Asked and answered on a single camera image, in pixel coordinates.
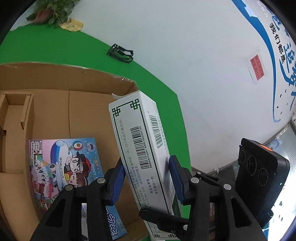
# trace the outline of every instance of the leaf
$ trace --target leaf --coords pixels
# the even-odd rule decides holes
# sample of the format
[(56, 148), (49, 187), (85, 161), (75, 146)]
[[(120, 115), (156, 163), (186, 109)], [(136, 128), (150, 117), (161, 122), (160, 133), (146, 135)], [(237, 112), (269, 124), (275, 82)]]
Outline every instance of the leaf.
[(52, 3), (49, 3), (48, 5), (47, 5), (47, 8), (50, 8), (50, 7), (52, 7), (53, 6), (53, 4)]
[(69, 8), (70, 10), (73, 10), (74, 6), (75, 6), (74, 3), (71, 2), (71, 3), (68, 5), (68, 8)]
[(54, 18), (51, 18), (49, 21), (48, 21), (48, 24), (53, 24), (54, 23)]
[(68, 17), (63, 17), (63, 18), (61, 19), (61, 23), (65, 23), (65, 22), (67, 22), (67, 20), (68, 20)]
[(30, 16), (26, 17), (27, 21), (32, 21), (36, 18), (36, 13), (32, 13)]
[(57, 5), (56, 4), (52, 5), (51, 8), (52, 8), (52, 10), (56, 11), (57, 10)]
[(64, 7), (64, 11), (65, 11), (66, 13), (68, 13), (68, 12), (71, 11), (71, 9), (69, 9), (68, 7)]

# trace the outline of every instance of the camera lens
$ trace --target camera lens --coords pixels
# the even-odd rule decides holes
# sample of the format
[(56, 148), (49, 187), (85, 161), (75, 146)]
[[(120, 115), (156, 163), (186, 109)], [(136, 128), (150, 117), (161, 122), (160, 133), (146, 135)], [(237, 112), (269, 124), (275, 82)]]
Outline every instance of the camera lens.
[(253, 156), (248, 158), (247, 169), (251, 176), (253, 176), (257, 169), (257, 162)]
[(244, 150), (241, 151), (240, 160), (241, 160), (241, 163), (244, 163), (246, 160), (246, 154)]
[(265, 168), (262, 168), (258, 173), (258, 181), (261, 186), (265, 186), (268, 180), (268, 173)]

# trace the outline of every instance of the cardboard flap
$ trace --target cardboard flap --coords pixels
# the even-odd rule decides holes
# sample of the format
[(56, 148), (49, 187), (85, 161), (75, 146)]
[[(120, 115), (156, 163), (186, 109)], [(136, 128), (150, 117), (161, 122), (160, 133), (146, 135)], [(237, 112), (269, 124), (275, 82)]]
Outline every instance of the cardboard flap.
[(0, 65), (0, 89), (59, 89), (125, 95), (137, 89), (135, 82), (83, 67), (15, 63)]

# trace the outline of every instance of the blue gripper pad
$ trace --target blue gripper pad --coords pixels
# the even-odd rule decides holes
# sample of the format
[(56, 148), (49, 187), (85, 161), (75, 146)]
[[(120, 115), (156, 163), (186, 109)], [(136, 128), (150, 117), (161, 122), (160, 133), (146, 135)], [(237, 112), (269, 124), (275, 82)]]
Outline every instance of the blue gripper pad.
[(181, 202), (181, 204), (183, 204), (183, 201), (185, 200), (184, 184), (182, 182), (181, 176), (179, 174), (176, 163), (174, 162), (172, 156), (169, 159), (168, 167), (169, 167), (170, 175), (172, 177), (175, 191), (177, 194), (177, 199)]
[(121, 165), (113, 185), (112, 197), (111, 197), (111, 203), (113, 205), (119, 199), (125, 176), (126, 176), (126, 173), (124, 171), (123, 165)]

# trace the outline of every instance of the white wall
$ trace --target white wall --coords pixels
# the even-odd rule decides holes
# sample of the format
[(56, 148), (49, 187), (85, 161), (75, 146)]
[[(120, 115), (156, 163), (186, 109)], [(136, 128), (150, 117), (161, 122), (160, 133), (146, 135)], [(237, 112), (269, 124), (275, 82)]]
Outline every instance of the white wall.
[[(266, 13), (248, 2), (258, 17)], [(137, 63), (177, 93), (194, 168), (209, 172), (236, 160), (241, 138), (264, 142), (291, 117), (291, 87), (277, 66), (277, 94), (289, 90), (276, 97), (281, 121), (274, 123), (270, 54), (231, 0), (81, 0), (71, 17), (83, 32), (133, 50)], [(287, 38), (282, 29), (280, 36)], [(254, 84), (256, 54), (265, 76)]]
[(36, 6), (36, 2), (32, 4), (31, 7), (29, 7), (19, 18), (18, 20), (16, 20), (16, 22), (14, 23), (14, 25), (12, 26), (12, 28), (10, 29), (11, 31), (12, 30), (15, 30), (17, 27), (20, 27), (20, 26), (24, 26), (24, 25), (27, 25), (29, 24), (30, 22), (28, 22), (26, 20), (26, 17), (28, 17), (29, 15), (31, 15), (32, 13), (34, 13), (34, 10), (35, 10), (35, 6)]

